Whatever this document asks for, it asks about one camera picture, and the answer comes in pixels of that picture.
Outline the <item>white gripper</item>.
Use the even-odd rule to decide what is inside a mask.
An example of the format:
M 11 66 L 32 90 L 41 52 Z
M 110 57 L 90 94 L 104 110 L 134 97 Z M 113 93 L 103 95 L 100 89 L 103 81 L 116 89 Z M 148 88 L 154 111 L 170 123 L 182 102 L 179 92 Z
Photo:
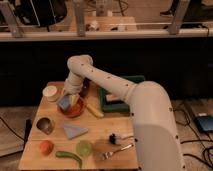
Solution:
M 65 94 L 74 95 L 74 94 L 80 93 L 81 90 L 82 90 L 82 85 L 81 84 L 74 85 L 68 79 L 65 80 L 65 83 L 64 83 L 64 93 Z

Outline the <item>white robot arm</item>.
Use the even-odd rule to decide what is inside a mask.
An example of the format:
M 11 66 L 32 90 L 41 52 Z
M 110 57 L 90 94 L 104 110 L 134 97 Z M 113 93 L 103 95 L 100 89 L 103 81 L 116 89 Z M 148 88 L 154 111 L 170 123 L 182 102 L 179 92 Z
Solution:
M 66 93 L 79 93 L 88 78 L 129 105 L 142 171 L 186 171 L 171 101 L 160 84 L 134 83 L 95 68 L 89 55 L 72 56 L 67 66 Z

